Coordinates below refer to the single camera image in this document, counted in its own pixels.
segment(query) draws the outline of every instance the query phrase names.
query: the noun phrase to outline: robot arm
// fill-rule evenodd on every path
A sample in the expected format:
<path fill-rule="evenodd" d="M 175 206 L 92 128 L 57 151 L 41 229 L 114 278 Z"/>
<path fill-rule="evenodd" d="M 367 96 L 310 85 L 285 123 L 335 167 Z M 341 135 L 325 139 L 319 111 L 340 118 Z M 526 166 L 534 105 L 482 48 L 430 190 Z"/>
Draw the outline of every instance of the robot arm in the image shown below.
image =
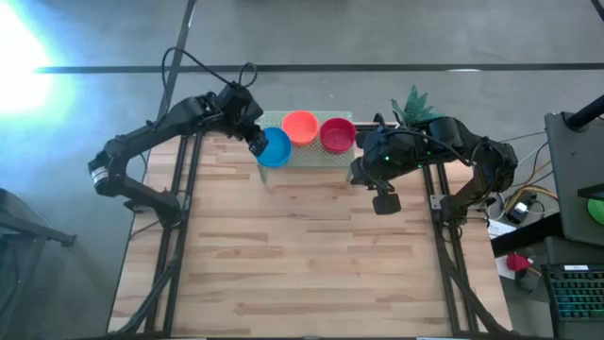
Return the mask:
<path fill-rule="evenodd" d="M 387 127 L 379 114 L 376 120 L 380 127 L 357 138 L 363 156 L 351 163 L 351 183 L 377 190 L 377 214 L 400 211 L 389 179 L 438 162 L 460 160 L 474 166 L 473 178 L 457 194 L 441 199 L 443 221 L 464 218 L 470 205 L 512 185 L 518 163 L 512 147 L 473 134 L 455 118 L 439 117 L 398 128 Z"/>
<path fill-rule="evenodd" d="M 157 122 L 147 122 L 126 135 L 108 141 L 94 160 L 88 163 L 94 189 L 102 196 L 126 196 L 126 206 L 145 205 L 156 210 L 161 220 L 174 221 L 180 205 L 170 192 L 157 192 L 127 176 L 128 161 L 142 152 L 178 135 L 218 131 L 228 137 L 245 140 L 254 155 L 268 145 L 264 132 L 255 121 L 263 112 L 252 94 L 232 82 L 216 95 L 209 92 L 189 97 L 174 105 Z"/>

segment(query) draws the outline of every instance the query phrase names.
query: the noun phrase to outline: wooden tabletop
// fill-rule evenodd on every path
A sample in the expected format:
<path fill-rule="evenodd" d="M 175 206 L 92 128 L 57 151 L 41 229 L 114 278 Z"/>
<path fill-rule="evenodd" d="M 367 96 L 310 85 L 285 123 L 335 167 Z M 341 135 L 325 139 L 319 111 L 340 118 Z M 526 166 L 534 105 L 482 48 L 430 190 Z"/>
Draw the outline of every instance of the wooden tabletop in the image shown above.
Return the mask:
<path fill-rule="evenodd" d="M 147 185 L 170 187 L 177 148 L 174 139 L 152 150 Z M 446 169 L 452 192 L 471 177 L 459 163 Z M 246 144 L 205 137 L 173 336 L 450 335 L 422 173 L 393 181 L 402 211 L 388 216 L 374 214 L 375 192 L 344 177 L 276 170 L 264 186 Z M 138 215 L 134 230 L 156 219 Z M 130 241 L 110 331 L 148 293 L 159 238 L 156 226 Z M 461 243 L 472 288 L 510 329 L 484 223 L 465 225 Z M 160 327 L 162 305 L 159 310 Z"/>

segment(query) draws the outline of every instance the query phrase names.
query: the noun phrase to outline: pink bowl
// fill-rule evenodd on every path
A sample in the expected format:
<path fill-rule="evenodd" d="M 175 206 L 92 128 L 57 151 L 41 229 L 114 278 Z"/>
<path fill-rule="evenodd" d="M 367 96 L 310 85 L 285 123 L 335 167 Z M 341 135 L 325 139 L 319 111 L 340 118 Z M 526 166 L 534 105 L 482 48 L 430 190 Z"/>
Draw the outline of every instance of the pink bowl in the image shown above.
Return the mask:
<path fill-rule="evenodd" d="M 344 118 L 331 118 L 321 126 L 319 136 L 327 152 L 343 154 L 355 143 L 357 130 L 354 124 Z"/>

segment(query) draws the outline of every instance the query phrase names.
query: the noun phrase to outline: concrete floor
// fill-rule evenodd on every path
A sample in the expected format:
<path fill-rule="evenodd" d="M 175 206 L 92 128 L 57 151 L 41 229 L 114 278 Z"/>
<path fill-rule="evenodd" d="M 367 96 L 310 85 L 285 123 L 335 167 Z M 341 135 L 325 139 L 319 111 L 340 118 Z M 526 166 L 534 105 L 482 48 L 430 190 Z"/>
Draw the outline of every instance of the concrete floor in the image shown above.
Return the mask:
<path fill-rule="evenodd" d="M 20 50 L 27 42 L 34 51 L 7 48 L 0 61 L 9 69 L 23 60 L 27 67 L 158 65 L 176 44 L 186 3 L 0 2 L 4 18 L 21 23 L 0 40 L 16 48 L 11 37 L 24 27 Z M 590 0 L 199 0 L 187 49 L 213 64 L 601 62 L 603 33 Z M 542 130 L 545 113 L 574 111 L 602 95 L 604 71 L 260 74 L 251 91 L 266 110 L 348 110 L 368 120 L 388 115 L 389 99 L 404 101 L 413 84 L 438 111 L 500 140 Z M 8 338 L 103 334 L 132 214 L 123 200 L 95 194 L 87 162 L 107 139 L 157 116 L 160 76 L 5 75 L 0 89 L 0 187 L 78 235 L 73 247 L 47 245 Z M 180 75 L 174 100 L 219 89 L 208 76 Z M 513 146 L 522 158 L 544 140 Z M 128 172 L 140 179 L 140 160 Z M 528 173 L 527 163 L 517 177 Z M 552 178 L 542 185 L 555 189 Z M 551 334 L 547 305 L 505 286 L 514 328 Z"/>

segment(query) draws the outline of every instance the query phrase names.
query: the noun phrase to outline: black keyboard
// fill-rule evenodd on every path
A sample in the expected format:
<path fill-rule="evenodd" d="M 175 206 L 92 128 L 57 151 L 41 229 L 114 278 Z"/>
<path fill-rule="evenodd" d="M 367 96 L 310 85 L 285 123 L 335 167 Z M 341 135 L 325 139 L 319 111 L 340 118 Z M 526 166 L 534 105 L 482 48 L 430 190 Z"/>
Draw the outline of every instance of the black keyboard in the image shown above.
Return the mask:
<path fill-rule="evenodd" d="M 543 265 L 552 315 L 560 321 L 604 321 L 604 264 Z"/>

